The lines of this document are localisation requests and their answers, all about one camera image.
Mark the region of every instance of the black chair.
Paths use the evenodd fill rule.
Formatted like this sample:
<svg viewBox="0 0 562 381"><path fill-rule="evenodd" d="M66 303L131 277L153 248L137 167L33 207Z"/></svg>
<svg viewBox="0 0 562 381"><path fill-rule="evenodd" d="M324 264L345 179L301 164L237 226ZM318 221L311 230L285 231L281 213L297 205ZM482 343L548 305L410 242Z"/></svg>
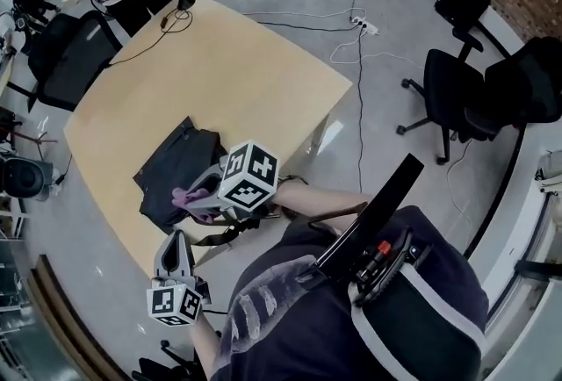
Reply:
<svg viewBox="0 0 562 381"><path fill-rule="evenodd" d="M195 361L186 361L169 350L169 341L161 341L160 349L179 365L170 369L151 359L139 359L140 372L134 370L131 377L135 381L205 381L206 376L197 352Z"/></svg>
<svg viewBox="0 0 562 381"><path fill-rule="evenodd" d="M81 18L59 14L29 55L29 68L38 82L37 98L73 111L121 47L99 11Z"/></svg>
<svg viewBox="0 0 562 381"><path fill-rule="evenodd" d="M556 122L562 116L562 42L556 38L533 38L517 53L497 62L482 74L466 64L474 48L483 51L473 36L453 29L453 36L465 44L458 57L441 50L429 50L425 63L424 86L414 80L402 80L425 98L428 116L411 126L399 126L404 135L429 122L438 124L443 133L444 157L450 160L450 140L458 136L493 140L502 127L528 123Z"/></svg>

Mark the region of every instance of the black strap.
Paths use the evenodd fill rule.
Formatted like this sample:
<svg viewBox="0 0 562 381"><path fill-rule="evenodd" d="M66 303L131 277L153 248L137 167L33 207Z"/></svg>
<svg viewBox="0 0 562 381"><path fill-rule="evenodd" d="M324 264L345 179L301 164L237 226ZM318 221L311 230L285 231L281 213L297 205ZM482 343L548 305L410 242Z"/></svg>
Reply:
<svg viewBox="0 0 562 381"><path fill-rule="evenodd" d="M201 241L192 242L191 245L197 245L198 247L217 247L219 245L228 244L236 239L243 231L256 229L259 226L260 221L258 219L248 219L242 223L236 223L235 225L230 226L223 234L211 234L203 238Z"/></svg>

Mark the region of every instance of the gray floor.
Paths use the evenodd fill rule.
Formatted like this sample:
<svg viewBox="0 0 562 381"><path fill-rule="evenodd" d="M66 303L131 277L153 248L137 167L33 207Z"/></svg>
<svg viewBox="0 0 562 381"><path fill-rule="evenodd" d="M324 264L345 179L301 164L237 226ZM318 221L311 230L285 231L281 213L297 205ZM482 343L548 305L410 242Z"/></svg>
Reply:
<svg viewBox="0 0 562 381"><path fill-rule="evenodd" d="M343 11L352 0L217 0L240 12L299 11L328 14ZM434 224L459 249L463 250L478 228L514 148L516 133L502 131L493 142L474 142L465 159L450 173L452 195L465 210L468 219L460 214L451 200L447 185L447 168L438 167L435 157L441 154L441 132L437 126L427 125L400 137L397 125L409 125L425 116L422 99L412 91L403 90L400 80L412 77L422 83L422 66L430 48L440 48L452 54L460 50L460 42L450 34L451 27L434 11L435 0L356 0L356 5L367 10L367 18L381 29L377 37L365 36L363 54L387 52L410 59L382 55L366 58L363 64L362 91L364 97L364 191L375 193L390 176L400 161L412 153L426 164L419 181L410 192L407 202L421 207ZM88 8L78 4L70 8L80 14ZM287 22L294 25L327 28L349 27L349 17L303 18L295 16L255 16L255 19ZM311 32L285 27L272 27L276 32L295 42L325 62L335 47L357 38L352 32ZM124 39L122 31L118 36ZM481 38L485 51L472 53L469 63L479 70L500 59L491 43ZM343 49L339 61L357 59L357 45ZM357 84L357 64L334 65L335 69ZM33 81L26 67L25 57L18 56L14 82L31 87ZM1 103L24 114L24 99L13 92L3 95ZM357 89L352 89L334 109L330 122L331 141L315 158L296 157L293 170L312 184L347 191L358 190L357 160L359 102ZM64 170L68 162L62 128L68 113L36 104L26 117L25 129L37 133L48 130L59 138L57 145L47 146L47 159ZM451 158L455 161L465 146L452 143ZM33 146L22 143L24 155L37 154ZM152 357L171 365L159 354L162 338L168 338L186 355L190 344L184 330L169 331L146 313L145 290L148 280L133 263L132 258L115 238L102 214L94 204L76 166L71 164L64 189L58 198L45 204L27 203L32 218L25 229L27 247L34 260L46 253L57 276L84 322L99 342L127 372L137 368L139 357ZM247 233L235 242L229 252L204 264L200 274L212 289L214 308L224 310L230 292L241 271L258 255L273 245L284 229L279 221ZM220 316L211 317L217 327Z"/></svg>

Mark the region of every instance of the black device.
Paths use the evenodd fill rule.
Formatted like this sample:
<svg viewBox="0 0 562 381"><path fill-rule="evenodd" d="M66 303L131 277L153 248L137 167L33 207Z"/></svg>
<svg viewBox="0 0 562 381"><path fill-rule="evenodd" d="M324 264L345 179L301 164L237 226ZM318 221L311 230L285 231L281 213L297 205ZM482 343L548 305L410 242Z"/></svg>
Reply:
<svg viewBox="0 0 562 381"><path fill-rule="evenodd" d="M437 0L436 11L457 29L468 32L491 0Z"/></svg>
<svg viewBox="0 0 562 381"><path fill-rule="evenodd" d="M359 282L365 286L371 284L374 276L373 259L378 259L379 243L377 233L393 216L423 170L423 164L414 156L408 155L396 169L385 186L368 205L359 205L362 211L348 230L332 244L316 263L300 277L301 283L311 290L328 280L333 282ZM333 217L349 215L357 210L334 212L330 217L310 219L317 222Z"/></svg>

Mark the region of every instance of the white printed pattern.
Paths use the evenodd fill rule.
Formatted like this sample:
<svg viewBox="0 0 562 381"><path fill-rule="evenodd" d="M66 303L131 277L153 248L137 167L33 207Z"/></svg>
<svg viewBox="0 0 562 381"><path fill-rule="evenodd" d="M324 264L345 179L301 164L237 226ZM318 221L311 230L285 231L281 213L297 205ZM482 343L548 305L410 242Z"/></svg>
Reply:
<svg viewBox="0 0 562 381"><path fill-rule="evenodd" d="M161 311L162 309L166 311L169 310L171 307L171 301L172 301L171 292L164 292L164 294L162 295L162 304L156 305L155 310L156 311Z"/></svg>
<svg viewBox="0 0 562 381"><path fill-rule="evenodd" d="M238 192L233 194L233 199L242 203L243 205L251 205L263 195L260 191L255 191L254 188L238 188Z"/></svg>
<svg viewBox="0 0 562 381"><path fill-rule="evenodd" d="M190 315L190 316L194 316L195 312L197 310L197 305L198 305L198 298L194 297L193 295L191 295L191 292L187 292L185 295L185 301L184 301L184 306L185 306L185 311Z"/></svg>
<svg viewBox="0 0 562 381"><path fill-rule="evenodd" d="M265 156L263 162L254 162L254 172L262 172L263 178L267 178L267 174L270 170L273 170L273 166L270 164L270 158Z"/></svg>
<svg viewBox="0 0 562 381"><path fill-rule="evenodd" d="M227 175L232 175L236 170L240 170L243 161L244 154L232 157L230 159L230 167L228 168Z"/></svg>
<svg viewBox="0 0 562 381"><path fill-rule="evenodd" d="M178 317L159 317L159 321L165 323L166 325L170 325L171 327L177 325L186 325L185 320L179 319Z"/></svg>

